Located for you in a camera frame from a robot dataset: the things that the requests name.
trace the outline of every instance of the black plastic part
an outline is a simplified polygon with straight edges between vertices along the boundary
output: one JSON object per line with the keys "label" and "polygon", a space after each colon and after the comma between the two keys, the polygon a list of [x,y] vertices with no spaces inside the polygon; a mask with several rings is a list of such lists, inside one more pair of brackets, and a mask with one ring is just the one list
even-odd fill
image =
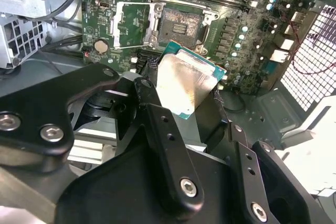
{"label": "black plastic part", "polygon": [[[102,64],[89,65],[77,71],[39,83],[0,98],[0,113],[18,116],[21,125],[13,131],[0,132],[0,164],[49,172],[66,161],[73,145],[74,133],[68,106],[89,98],[103,89],[113,89],[119,75],[104,74]],[[64,137],[58,142],[41,138],[43,126],[60,127]]]}
{"label": "black plastic part", "polygon": [[333,223],[269,145],[256,142],[253,150],[263,172],[269,205],[281,223]]}
{"label": "black plastic part", "polygon": [[[205,188],[206,201],[183,223],[232,223],[228,167],[190,150],[188,155]],[[177,223],[158,200],[168,188],[157,180],[155,160],[144,143],[84,174],[61,196],[55,224]]]}

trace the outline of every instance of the screw hole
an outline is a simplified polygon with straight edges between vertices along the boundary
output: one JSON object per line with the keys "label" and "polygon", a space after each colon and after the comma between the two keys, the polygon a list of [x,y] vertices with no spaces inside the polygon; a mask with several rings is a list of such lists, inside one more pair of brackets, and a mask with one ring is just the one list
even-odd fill
{"label": "screw hole", "polygon": [[162,116],[162,117],[161,117],[161,120],[162,120],[163,122],[165,122],[165,123],[168,122],[168,118],[166,118],[165,116]]}
{"label": "screw hole", "polygon": [[247,168],[248,171],[252,174],[252,175],[256,175],[256,173],[254,172],[254,170],[252,170],[251,168]]}
{"label": "screw hole", "polygon": [[114,106],[114,111],[122,113],[126,109],[126,105],[123,103],[118,103]]}
{"label": "screw hole", "polygon": [[172,135],[172,134],[167,134],[167,138],[168,138],[168,140],[170,140],[170,141],[174,141],[175,140],[175,137]]}
{"label": "screw hole", "polygon": [[110,76],[110,77],[113,77],[114,76],[114,73],[111,69],[108,69],[108,68],[105,68],[103,70],[103,73],[106,74],[107,76]]}
{"label": "screw hole", "polygon": [[142,83],[144,86],[146,86],[147,88],[150,88],[150,87],[152,86],[147,80],[144,80],[144,79],[141,80],[141,83]]}

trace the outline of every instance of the shiny metal surface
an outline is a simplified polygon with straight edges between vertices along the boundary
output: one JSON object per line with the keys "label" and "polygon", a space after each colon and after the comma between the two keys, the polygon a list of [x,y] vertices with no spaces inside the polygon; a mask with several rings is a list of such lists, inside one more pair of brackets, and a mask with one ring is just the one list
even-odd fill
{"label": "shiny metal surface", "polygon": [[188,197],[195,197],[197,194],[197,188],[195,184],[187,178],[181,179],[181,188],[182,191],[186,194]]}
{"label": "shiny metal surface", "polygon": [[1,131],[13,131],[19,128],[21,120],[15,115],[1,114],[0,115],[0,130]]}
{"label": "shiny metal surface", "polygon": [[64,132],[60,127],[48,125],[42,128],[40,135],[48,142],[58,142],[64,137]]}

